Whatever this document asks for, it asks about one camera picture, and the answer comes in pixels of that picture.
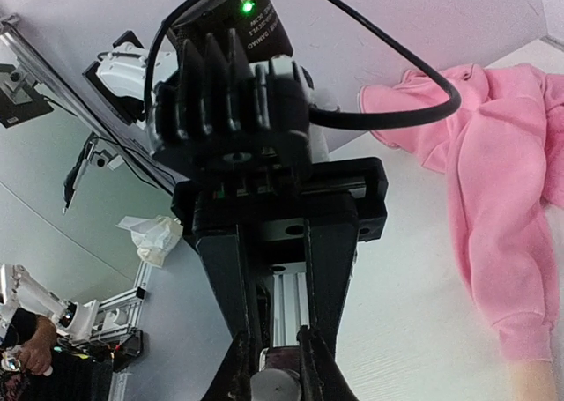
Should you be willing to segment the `nail polish brush cap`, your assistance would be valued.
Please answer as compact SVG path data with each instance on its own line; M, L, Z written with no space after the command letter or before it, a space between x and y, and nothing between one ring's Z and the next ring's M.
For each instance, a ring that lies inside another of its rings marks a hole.
M284 369L267 368L250 379L252 401L300 401L302 389L299 376Z

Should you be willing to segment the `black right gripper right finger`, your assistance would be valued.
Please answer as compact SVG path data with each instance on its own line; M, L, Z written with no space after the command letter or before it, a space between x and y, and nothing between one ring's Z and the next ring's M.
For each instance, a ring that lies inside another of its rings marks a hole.
M298 333L303 399L312 401L356 401L346 379L321 334L302 326Z

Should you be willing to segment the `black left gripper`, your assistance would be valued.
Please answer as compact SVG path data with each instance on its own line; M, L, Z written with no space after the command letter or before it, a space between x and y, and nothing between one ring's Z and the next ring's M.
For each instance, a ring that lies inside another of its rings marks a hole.
M178 66L149 77L149 140L160 164L185 176L173 212L197 252L234 336L263 342L255 236L236 225L246 198L340 191L361 162L330 164L315 154L316 104L308 73L270 0L187 0L161 24L149 53L170 39ZM231 226L212 230L216 226ZM338 332L351 277L358 219L308 219L306 281L310 325Z

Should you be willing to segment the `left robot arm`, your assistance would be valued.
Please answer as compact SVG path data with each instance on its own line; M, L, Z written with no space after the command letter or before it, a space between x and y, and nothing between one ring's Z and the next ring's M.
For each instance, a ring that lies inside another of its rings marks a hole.
M338 106L293 60L271 0L187 0L153 44L132 35L86 73L182 176L172 210L232 334L335 345L361 241L387 218L379 160L332 162L319 122Z

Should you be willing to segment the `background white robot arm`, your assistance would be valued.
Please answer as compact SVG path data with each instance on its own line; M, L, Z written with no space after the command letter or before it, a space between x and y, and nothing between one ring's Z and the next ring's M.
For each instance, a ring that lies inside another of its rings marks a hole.
M17 264L1 266L1 340L7 342L13 317L21 308L18 291L28 291L50 313L50 321L75 343L91 337L101 305L62 301ZM296 341L258 346L250 328L235 333L214 379L204 394L206 400L354 400L334 359L328 340L311 316L296 325Z

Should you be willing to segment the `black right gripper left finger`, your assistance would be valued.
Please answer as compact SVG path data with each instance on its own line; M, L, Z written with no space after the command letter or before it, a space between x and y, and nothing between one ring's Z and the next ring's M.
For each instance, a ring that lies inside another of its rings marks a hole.
M259 348L253 331L238 332L206 391L206 401L250 401L250 379L258 370Z

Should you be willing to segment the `purple nail polish bottle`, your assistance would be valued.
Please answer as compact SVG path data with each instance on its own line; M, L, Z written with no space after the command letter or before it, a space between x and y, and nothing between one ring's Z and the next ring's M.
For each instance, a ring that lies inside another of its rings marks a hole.
M259 357L259 371L280 369L301 374L300 348L298 346L277 346L265 348Z

